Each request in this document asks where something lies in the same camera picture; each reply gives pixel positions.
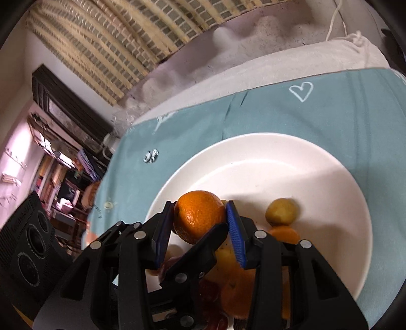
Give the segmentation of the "orange fruit with dimple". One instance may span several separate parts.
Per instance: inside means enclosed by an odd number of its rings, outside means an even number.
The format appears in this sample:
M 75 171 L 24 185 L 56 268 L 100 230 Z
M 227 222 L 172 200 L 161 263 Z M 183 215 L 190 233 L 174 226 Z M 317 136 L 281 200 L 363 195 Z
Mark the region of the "orange fruit with dimple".
M 255 272 L 255 270 L 237 270 L 222 287 L 221 306 L 230 317 L 240 320 L 248 318 L 255 285 Z

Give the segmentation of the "yellow round fruit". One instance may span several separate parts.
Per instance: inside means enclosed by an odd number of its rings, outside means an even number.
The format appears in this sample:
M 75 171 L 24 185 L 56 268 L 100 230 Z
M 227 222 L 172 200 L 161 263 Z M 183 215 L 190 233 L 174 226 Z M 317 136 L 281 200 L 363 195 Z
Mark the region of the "yellow round fruit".
M 215 256 L 217 259 L 216 266 L 223 275 L 230 275 L 240 268 L 240 264 L 235 258 L 233 244 L 229 237 L 227 237 L 225 242 L 217 249 Z

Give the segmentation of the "textured orange mandarin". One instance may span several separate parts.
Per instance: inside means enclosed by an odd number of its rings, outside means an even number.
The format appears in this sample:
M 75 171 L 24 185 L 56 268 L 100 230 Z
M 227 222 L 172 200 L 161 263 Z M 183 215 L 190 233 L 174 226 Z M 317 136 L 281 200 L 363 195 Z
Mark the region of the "textured orange mandarin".
M 214 225 L 226 221 L 226 207 L 212 192 L 194 190 L 183 194 L 174 208 L 173 229 L 189 244 L 196 244 Z

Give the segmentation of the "small green-yellow fruit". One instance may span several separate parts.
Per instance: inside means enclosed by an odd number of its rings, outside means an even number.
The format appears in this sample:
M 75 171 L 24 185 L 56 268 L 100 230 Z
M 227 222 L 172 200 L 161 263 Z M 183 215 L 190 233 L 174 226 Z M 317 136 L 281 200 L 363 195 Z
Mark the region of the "small green-yellow fruit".
M 291 225 L 299 214 L 299 206 L 293 199 L 279 198 L 267 207 L 265 218 L 270 225 Z

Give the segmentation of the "white oval plate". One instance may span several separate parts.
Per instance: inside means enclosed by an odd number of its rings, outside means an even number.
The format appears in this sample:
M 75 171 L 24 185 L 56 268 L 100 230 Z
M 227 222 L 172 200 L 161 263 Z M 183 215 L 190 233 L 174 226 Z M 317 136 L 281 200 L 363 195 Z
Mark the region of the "white oval plate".
M 167 202 L 175 207 L 183 194 L 194 190 L 212 192 L 225 207 L 233 202 L 240 216 L 267 233 L 278 226 L 265 218 L 270 203 L 293 199 L 300 214 L 289 226 L 319 250 L 356 301 L 371 262 L 371 219 L 356 181 L 327 151 L 277 133 L 229 138 L 183 164 L 161 188 L 149 216 Z M 207 275 L 219 285 L 220 302 L 221 289 L 232 274 L 221 274 L 215 265 Z

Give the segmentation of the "dark framed painting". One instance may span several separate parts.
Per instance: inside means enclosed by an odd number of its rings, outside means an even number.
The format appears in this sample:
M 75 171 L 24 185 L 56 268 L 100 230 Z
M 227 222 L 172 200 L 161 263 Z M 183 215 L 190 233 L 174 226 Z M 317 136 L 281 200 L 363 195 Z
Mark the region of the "dark framed painting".
M 35 103 L 77 143 L 94 155 L 102 151 L 105 136 L 112 132 L 111 124 L 45 65 L 32 73 L 32 95 Z

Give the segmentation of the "teal patterned tablecloth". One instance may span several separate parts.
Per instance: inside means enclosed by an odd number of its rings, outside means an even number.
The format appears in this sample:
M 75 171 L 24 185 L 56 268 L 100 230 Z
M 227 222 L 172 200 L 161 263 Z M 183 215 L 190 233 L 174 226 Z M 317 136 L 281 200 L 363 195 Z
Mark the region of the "teal patterned tablecloth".
M 189 158 L 245 133 L 303 138 L 355 177 L 371 212 L 371 269 L 359 298 L 370 326 L 405 316 L 405 77 L 390 69 L 324 74 L 241 91 L 130 128 L 96 194 L 84 244 L 117 221 L 143 220 Z

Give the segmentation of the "checkered beige curtain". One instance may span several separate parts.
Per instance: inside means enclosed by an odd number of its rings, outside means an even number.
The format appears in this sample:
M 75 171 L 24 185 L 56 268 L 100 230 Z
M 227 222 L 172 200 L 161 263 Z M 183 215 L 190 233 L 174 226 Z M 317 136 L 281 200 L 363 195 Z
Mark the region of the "checkered beige curtain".
M 109 105 L 212 27 L 274 0 L 37 1 L 25 24 Z

